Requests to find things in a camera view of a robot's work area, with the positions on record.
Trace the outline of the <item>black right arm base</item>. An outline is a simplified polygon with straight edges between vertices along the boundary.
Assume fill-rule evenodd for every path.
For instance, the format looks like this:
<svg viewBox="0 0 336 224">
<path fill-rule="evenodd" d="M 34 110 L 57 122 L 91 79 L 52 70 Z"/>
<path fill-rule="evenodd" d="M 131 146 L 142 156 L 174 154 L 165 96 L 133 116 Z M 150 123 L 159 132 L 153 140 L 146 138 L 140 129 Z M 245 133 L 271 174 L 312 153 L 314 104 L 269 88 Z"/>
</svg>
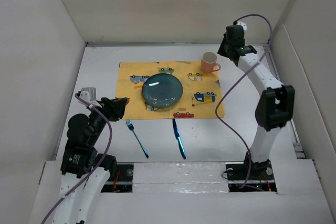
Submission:
<svg viewBox="0 0 336 224">
<path fill-rule="evenodd" d="M 221 177 L 228 182 L 229 192 L 277 192 L 271 161 L 251 163 L 246 155 L 242 162 L 227 162 Z"/>
</svg>

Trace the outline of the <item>pink ceramic mug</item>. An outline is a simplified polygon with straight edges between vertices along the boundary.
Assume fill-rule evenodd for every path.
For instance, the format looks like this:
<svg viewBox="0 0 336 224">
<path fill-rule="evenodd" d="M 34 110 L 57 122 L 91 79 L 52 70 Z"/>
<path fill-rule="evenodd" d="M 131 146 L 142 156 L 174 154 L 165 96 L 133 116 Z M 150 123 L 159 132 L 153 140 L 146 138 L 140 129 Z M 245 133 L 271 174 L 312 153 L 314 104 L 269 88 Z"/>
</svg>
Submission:
<svg viewBox="0 0 336 224">
<path fill-rule="evenodd" d="M 220 71 L 221 65 L 217 62 L 217 54 L 206 52 L 202 55 L 201 70 L 204 73 L 212 73 Z"/>
</svg>

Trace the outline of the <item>blue metal fork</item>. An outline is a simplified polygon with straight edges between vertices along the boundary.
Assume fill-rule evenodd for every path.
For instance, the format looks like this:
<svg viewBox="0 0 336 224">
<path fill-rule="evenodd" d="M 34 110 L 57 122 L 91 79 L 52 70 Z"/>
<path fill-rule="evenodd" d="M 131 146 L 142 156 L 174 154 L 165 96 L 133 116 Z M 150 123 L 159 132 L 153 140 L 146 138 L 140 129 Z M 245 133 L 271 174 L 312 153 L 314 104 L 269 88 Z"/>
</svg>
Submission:
<svg viewBox="0 0 336 224">
<path fill-rule="evenodd" d="M 131 122 L 130 120 L 126 120 L 126 125 L 127 125 L 128 129 L 129 129 L 129 130 L 133 133 L 133 135 L 135 136 L 135 138 L 136 138 L 138 144 L 140 145 L 140 147 L 141 147 L 141 149 L 142 149 L 142 151 L 143 151 L 145 157 L 146 157 L 146 158 L 149 158 L 149 155 L 148 155 L 146 149 L 144 148 L 144 146 L 142 145 L 140 139 L 138 138 L 138 136 L 136 135 L 136 133 L 135 133 L 135 131 L 134 131 L 134 126 L 133 126 L 132 122 Z"/>
</svg>

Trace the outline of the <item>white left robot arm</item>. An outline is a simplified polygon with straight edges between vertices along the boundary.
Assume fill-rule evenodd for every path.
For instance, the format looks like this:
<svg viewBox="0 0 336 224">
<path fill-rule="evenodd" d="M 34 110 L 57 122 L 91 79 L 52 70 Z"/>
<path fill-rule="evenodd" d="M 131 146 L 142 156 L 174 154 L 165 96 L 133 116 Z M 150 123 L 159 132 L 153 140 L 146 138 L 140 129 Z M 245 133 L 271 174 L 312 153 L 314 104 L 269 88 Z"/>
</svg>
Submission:
<svg viewBox="0 0 336 224">
<path fill-rule="evenodd" d="M 108 180 L 117 177 L 117 160 L 107 152 L 98 153 L 95 144 L 108 127 L 110 148 L 113 130 L 111 122 L 123 118 L 127 98 L 91 101 L 79 92 L 76 99 L 90 115 L 76 114 L 68 122 L 67 143 L 61 162 L 60 198 L 52 207 L 53 223 L 88 223 L 96 199 Z"/>
</svg>

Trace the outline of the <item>blue metal knife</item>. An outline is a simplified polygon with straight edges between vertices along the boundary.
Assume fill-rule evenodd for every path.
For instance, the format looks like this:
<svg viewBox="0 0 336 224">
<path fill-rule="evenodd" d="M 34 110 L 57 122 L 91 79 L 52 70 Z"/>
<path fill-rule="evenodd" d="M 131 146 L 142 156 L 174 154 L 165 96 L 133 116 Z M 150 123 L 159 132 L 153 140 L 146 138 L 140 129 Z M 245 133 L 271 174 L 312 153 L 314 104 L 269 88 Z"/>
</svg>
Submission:
<svg viewBox="0 0 336 224">
<path fill-rule="evenodd" d="M 183 146 L 183 143 L 182 143 L 182 139 L 180 137 L 180 133 L 179 133 L 179 129 L 177 127 L 176 120 L 173 119 L 172 123 L 173 123 L 174 135 L 175 135 L 175 138 L 177 139 L 177 142 L 179 144 L 180 153 L 181 153 L 183 159 L 186 159 L 186 154 L 185 154 L 184 146 Z"/>
</svg>

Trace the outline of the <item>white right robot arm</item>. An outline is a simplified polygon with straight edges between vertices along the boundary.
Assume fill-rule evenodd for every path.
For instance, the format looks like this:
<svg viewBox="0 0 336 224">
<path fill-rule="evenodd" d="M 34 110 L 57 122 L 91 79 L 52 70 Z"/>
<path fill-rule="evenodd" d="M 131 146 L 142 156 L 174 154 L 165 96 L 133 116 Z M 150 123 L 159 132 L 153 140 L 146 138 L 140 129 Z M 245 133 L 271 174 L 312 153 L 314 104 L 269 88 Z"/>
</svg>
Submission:
<svg viewBox="0 0 336 224">
<path fill-rule="evenodd" d="M 245 44 L 244 35 L 243 26 L 227 26 L 217 53 L 230 59 L 243 71 L 260 95 L 255 109 L 257 132 L 247 152 L 250 162 L 243 165 L 244 175 L 254 179 L 261 174 L 260 164 L 269 160 L 277 135 L 292 119 L 295 89 L 291 85 L 284 85 L 272 75 L 261 63 L 256 49 Z"/>
</svg>

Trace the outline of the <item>dark teal ceramic plate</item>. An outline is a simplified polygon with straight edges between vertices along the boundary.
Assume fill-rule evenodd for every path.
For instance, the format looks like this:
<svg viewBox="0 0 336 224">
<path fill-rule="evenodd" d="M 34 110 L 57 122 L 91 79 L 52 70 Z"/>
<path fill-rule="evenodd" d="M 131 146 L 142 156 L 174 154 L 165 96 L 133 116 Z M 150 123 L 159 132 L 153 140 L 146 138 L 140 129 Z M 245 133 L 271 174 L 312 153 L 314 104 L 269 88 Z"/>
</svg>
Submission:
<svg viewBox="0 0 336 224">
<path fill-rule="evenodd" d="M 141 94 L 148 105 L 166 109 L 179 102 L 183 95 L 183 86 L 177 77 L 158 73 L 147 79 L 142 86 Z"/>
</svg>

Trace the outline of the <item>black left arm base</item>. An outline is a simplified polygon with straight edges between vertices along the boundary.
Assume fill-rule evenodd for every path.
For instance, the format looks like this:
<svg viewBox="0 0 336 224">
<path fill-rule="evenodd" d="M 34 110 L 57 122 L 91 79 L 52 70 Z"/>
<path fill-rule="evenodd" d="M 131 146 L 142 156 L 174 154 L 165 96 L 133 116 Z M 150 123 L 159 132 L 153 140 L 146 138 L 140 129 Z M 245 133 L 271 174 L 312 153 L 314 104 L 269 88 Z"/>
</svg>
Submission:
<svg viewBox="0 0 336 224">
<path fill-rule="evenodd" d="M 133 163 L 117 163 L 116 171 L 103 186 L 102 193 L 131 193 L 133 187 Z"/>
</svg>

